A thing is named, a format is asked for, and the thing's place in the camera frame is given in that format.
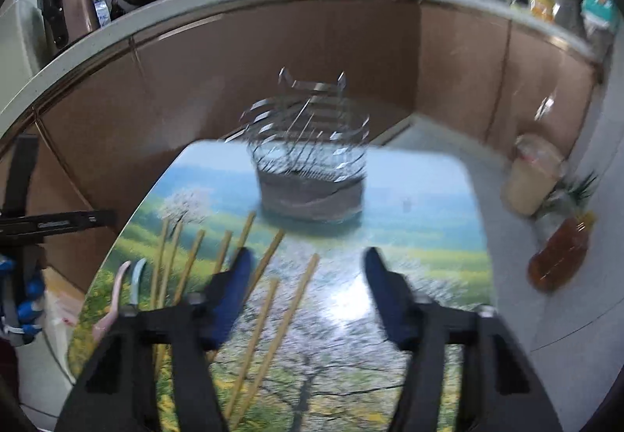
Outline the light blue soup spoon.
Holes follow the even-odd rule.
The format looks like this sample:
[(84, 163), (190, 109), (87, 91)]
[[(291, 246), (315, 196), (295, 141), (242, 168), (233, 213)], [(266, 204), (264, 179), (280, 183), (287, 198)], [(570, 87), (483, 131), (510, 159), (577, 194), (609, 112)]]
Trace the light blue soup spoon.
[(147, 260), (145, 258), (142, 258), (136, 261), (132, 268), (129, 303), (134, 307), (138, 307), (138, 305), (140, 304), (141, 278), (146, 262)]

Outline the pink ceramic soup spoon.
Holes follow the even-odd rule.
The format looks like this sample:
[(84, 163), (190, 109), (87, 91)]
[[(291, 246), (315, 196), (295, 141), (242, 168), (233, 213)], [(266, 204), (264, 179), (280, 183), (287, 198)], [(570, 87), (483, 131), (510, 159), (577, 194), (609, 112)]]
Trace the pink ceramic soup spoon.
[(122, 285), (126, 272), (130, 266), (131, 262), (126, 261), (116, 272), (112, 286), (109, 311), (104, 317), (99, 319), (92, 328), (92, 338), (95, 343), (99, 343), (104, 338), (119, 315), (119, 298), (121, 297)]

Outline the cooking oil bottle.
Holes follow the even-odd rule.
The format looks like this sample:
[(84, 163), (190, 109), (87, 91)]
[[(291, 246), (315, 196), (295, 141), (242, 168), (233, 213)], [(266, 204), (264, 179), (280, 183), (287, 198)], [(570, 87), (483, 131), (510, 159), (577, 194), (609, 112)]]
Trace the cooking oil bottle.
[(571, 280), (586, 258), (596, 220), (593, 212), (585, 211), (560, 224), (529, 261), (528, 279), (535, 289), (551, 294)]

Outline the beige trash bin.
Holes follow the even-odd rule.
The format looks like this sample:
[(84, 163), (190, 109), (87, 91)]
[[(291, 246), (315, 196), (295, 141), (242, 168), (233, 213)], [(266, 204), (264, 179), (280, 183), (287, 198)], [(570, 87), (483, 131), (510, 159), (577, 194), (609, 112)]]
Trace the beige trash bin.
[(533, 133), (517, 137), (515, 151), (501, 198), (520, 216), (533, 216), (565, 174), (565, 158), (548, 140)]

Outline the yellow oil jug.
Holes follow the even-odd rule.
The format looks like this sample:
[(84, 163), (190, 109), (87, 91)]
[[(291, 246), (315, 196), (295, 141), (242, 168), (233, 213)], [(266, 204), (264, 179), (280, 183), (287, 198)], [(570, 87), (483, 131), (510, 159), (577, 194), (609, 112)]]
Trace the yellow oil jug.
[(552, 22), (555, 18), (554, 0), (530, 0), (531, 14), (543, 21)]

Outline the teal hanging package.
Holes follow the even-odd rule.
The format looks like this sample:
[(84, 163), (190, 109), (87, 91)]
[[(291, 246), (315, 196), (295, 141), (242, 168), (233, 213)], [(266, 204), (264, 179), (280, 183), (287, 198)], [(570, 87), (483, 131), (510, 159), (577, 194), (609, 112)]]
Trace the teal hanging package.
[(596, 28), (613, 31), (618, 23), (618, 11), (613, 0), (583, 0), (583, 18)]

